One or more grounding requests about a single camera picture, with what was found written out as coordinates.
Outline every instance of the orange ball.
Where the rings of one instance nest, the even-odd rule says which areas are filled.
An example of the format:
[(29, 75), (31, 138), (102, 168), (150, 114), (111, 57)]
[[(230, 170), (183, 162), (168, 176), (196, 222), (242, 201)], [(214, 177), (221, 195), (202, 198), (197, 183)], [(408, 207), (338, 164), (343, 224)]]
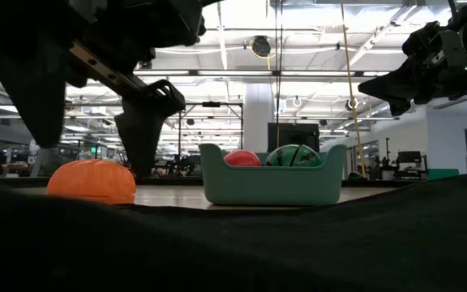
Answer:
[(46, 193), (107, 204), (133, 204), (136, 185), (135, 178), (125, 167), (91, 159), (59, 167), (49, 179)]

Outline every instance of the green ball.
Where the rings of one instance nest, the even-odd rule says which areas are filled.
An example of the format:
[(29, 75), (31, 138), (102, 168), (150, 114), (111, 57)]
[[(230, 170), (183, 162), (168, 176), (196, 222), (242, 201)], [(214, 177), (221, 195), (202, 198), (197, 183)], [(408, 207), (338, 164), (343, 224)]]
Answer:
[(266, 166), (319, 166), (323, 161), (315, 150), (306, 145), (286, 145), (275, 149), (266, 160)]

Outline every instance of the teal basket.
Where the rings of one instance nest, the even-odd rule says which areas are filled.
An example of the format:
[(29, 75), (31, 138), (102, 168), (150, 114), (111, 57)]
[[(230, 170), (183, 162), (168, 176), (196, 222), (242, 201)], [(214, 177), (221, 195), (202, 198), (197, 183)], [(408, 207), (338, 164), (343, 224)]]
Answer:
[(344, 145), (332, 147), (317, 167), (233, 167), (215, 144), (199, 150), (204, 194), (213, 204), (320, 206), (340, 199)]

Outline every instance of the white pillar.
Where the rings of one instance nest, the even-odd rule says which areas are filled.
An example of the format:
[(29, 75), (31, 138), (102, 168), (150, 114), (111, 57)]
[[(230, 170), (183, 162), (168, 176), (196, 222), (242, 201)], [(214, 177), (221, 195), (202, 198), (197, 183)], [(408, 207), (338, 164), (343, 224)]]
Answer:
[(244, 95), (244, 149), (267, 152), (268, 123), (274, 122), (271, 84), (248, 84)]

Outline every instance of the black cloth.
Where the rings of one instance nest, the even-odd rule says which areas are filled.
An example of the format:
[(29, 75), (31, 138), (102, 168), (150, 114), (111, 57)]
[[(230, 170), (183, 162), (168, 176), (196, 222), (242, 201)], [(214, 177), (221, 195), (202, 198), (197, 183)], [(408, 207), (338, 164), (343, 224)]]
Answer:
[(0, 189), (0, 291), (193, 289), (467, 291), (467, 175), (285, 211)]

